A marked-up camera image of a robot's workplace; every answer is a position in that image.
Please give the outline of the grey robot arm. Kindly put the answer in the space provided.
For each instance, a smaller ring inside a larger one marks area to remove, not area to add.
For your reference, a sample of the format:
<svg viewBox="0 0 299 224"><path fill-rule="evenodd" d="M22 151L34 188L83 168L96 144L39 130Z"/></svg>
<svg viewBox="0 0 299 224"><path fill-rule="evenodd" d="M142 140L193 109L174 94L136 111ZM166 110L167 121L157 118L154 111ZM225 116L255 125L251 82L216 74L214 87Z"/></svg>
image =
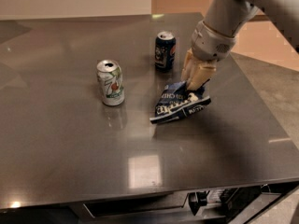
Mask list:
<svg viewBox="0 0 299 224"><path fill-rule="evenodd" d="M192 33L181 73L189 91L204 85L226 58L242 26L263 12L294 49L299 49L299 0L213 0Z"/></svg>

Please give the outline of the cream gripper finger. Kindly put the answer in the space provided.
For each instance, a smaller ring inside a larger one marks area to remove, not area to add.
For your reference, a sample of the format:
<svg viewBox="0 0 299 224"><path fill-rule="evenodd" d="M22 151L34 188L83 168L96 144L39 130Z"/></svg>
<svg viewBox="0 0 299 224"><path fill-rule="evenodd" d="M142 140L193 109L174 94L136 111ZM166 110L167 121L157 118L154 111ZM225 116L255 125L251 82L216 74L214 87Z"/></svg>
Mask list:
<svg viewBox="0 0 299 224"><path fill-rule="evenodd" d="M215 61L199 61L197 60L196 65L192 70L192 80L187 83L188 91L196 91L205 82L207 82L216 72L216 62Z"/></svg>
<svg viewBox="0 0 299 224"><path fill-rule="evenodd" d="M181 80L190 83L192 80L192 70L197 63L197 59L193 56L192 50L188 49L185 55L183 68L181 71Z"/></svg>

